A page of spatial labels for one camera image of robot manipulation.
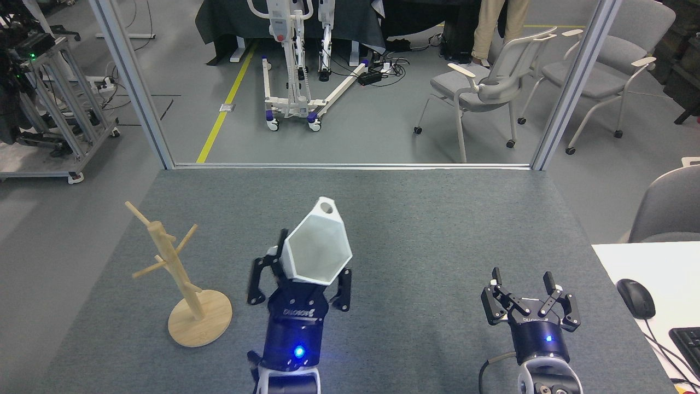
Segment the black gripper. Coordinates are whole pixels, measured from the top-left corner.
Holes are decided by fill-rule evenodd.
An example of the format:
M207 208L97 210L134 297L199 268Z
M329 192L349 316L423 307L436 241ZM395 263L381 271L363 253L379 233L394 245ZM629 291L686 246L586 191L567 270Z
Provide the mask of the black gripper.
M533 357L558 357L568 363L569 352L563 341L560 324L567 332L574 332L581 324L575 295L565 293L561 286L555 284L550 271L543 275L543 282L549 297L540 307L539 317L523 315L526 314L526 307L520 298L503 287L499 267L493 268L492 279L482 290L481 300L488 324L496 325L499 320L508 318L509 312L509 325L518 364L523 364ZM555 303L562 306L562 318L555 312L550 312Z
M288 234L288 229L281 229L277 245L253 260L247 289L247 303L254 306L266 299L260 289L260 275L265 267L271 268L276 280L284 280L267 304L270 316L262 362L269 369L285 372L320 363L324 319L329 311L324 285L286 280L282 249ZM338 311L348 312L351 296L352 270L345 268L337 277L337 292L330 304Z

